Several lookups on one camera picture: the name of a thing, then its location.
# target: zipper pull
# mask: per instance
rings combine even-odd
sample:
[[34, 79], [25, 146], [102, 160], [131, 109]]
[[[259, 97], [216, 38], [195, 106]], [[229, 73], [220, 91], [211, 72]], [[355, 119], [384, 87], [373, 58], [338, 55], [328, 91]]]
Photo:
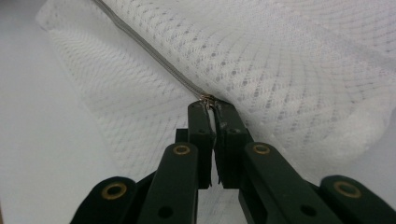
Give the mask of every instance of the zipper pull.
[[204, 102], [206, 110], [210, 110], [211, 107], [215, 106], [215, 102], [218, 100], [218, 98], [214, 97], [211, 94], [202, 94], [199, 100]]

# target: white surface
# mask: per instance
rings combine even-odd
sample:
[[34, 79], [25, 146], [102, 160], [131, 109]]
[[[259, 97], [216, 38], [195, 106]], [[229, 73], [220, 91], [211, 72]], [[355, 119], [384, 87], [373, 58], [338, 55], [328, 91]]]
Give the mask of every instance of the white surface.
[[[96, 183], [119, 174], [96, 121], [34, 20], [43, 2], [0, 1], [0, 202], [6, 224], [68, 223]], [[379, 144], [342, 168], [393, 207], [395, 131], [394, 114]]]

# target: zipper teeth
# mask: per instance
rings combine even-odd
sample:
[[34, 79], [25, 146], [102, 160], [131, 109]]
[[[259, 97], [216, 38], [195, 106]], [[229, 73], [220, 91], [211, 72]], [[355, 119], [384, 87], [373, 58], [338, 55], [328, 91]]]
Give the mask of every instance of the zipper teeth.
[[169, 63], [160, 52], [152, 47], [141, 35], [139, 35], [134, 29], [132, 29], [125, 21], [114, 13], [114, 11], [106, 5], [102, 0], [93, 0], [99, 8], [101, 8], [107, 16], [119, 27], [123, 32], [130, 36], [136, 41], [155, 61], [157, 61], [163, 68], [166, 69], [177, 81], [179, 81], [184, 87], [191, 91], [197, 98], [209, 95], [204, 92], [201, 88], [194, 85], [186, 77], [178, 71], [171, 63]]

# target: zipper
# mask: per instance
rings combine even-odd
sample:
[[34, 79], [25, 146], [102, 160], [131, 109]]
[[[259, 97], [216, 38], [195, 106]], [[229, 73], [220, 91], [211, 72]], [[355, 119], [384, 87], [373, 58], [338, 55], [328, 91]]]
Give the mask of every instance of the zipper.
[[157, 61], [163, 68], [166, 69], [177, 81], [179, 81], [185, 88], [192, 92], [200, 101], [206, 105], [206, 109], [210, 109], [217, 98], [211, 94], [206, 93], [201, 88], [189, 81], [180, 71], [177, 70], [165, 57], [161, 55], [158, 50], [150, 45], [141, 35], [139, 35], [131, 26], [123, 21], [117, 14], [104, 3], [102, 0], [93, 0], [99, 8], [101, 8], [107, 16], [119, 27], [125, 34], [131, 37], [137, 44], [140, 45], [155, 61]]

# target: white mesh fabric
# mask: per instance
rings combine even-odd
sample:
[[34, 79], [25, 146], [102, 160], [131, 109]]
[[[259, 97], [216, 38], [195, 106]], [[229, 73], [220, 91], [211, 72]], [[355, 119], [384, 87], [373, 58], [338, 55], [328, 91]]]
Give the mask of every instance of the white mesh fabric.
[[[388, 125], [393, 0], [105, 2], [189, 80], [233, 103], [255, 140], [275, 145], [310, 180], [359, 156]], [[92, 1], [49, 0], [37, 19], [115, 162], [135, 180], [148, 175], [195, 99]], [[208, 193], [200, 222], [220, 223], [235, 195]]]

